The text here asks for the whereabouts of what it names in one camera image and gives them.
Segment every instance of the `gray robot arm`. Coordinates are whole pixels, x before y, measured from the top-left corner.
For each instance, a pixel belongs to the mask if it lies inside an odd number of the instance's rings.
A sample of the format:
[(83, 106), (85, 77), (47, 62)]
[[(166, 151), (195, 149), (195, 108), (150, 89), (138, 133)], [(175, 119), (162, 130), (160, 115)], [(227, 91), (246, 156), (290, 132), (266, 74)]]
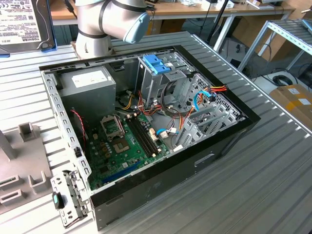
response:
[(144, 0), (76, 0), (76, 51), (84, 59), (111, 54), (109, 35), (127, 43), (144, 36), (149, 16)]

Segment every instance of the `aluminum table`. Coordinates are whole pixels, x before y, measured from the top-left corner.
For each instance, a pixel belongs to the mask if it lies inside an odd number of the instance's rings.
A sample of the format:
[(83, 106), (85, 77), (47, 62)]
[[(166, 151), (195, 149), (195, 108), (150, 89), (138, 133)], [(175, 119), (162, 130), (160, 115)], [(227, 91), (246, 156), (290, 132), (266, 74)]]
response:
[[(311, 132), (187, 32), (114, 40), (117, 53), (181, 44), (251, 107), (259, 123), (208, 168), (115, 221), (105, 234), (309, 233), (312, 228)], [(52, 173), (71, 169), (38, 66), (76, 60), (71, 46), (21, 53), (0, 63), (0, 129), (38, 125)], [(65, 230), (50, 195), (0, 215), (1, 233), (97, 233), (91, 215)]]

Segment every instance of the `cardboard box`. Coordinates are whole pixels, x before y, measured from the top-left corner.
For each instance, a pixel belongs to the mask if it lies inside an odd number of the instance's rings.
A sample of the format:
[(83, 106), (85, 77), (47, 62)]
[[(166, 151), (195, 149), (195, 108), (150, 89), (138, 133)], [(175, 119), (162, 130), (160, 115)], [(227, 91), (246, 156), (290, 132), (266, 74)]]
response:
[(300, 84), (277, 87), (270, 96), (312, 130), (312, 94), (304, 87)]

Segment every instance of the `hard drive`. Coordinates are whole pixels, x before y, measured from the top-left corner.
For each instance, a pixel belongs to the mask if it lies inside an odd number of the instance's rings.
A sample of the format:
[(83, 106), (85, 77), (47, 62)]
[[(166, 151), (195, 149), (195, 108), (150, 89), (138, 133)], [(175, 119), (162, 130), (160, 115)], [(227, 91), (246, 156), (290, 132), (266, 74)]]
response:
[(56, 46), (47, 0), (0, 0), (0, 56)]

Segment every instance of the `white label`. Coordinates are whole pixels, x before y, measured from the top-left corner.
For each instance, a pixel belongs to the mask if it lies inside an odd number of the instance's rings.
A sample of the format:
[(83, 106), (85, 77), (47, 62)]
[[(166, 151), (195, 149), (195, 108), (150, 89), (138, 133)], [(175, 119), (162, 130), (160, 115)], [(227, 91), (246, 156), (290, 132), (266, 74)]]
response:
[(0, 0), (0, 45), (41, 41), (31, 0)]
[(292, 94), (300, 94), (298, 90), (296, 89), (288, 89), (289, 92), (291, 92)]
[(170, 63), (170, 62), (168, 62), (168, 63), (165, 63), (165, 66), (166, 66), (166, 67), (169, 67), (169, 66), (173, 66), (173, 64)]
[(303, 105), (311, 105), (311, 103), (305, 98), (299, 98), (299, 101), (301, 101)]
[(83, 86), (107, 81), (107, 78), (102, 71), (96, 71), (73, 76), (72, 80), (76, 88), (80, 88)]

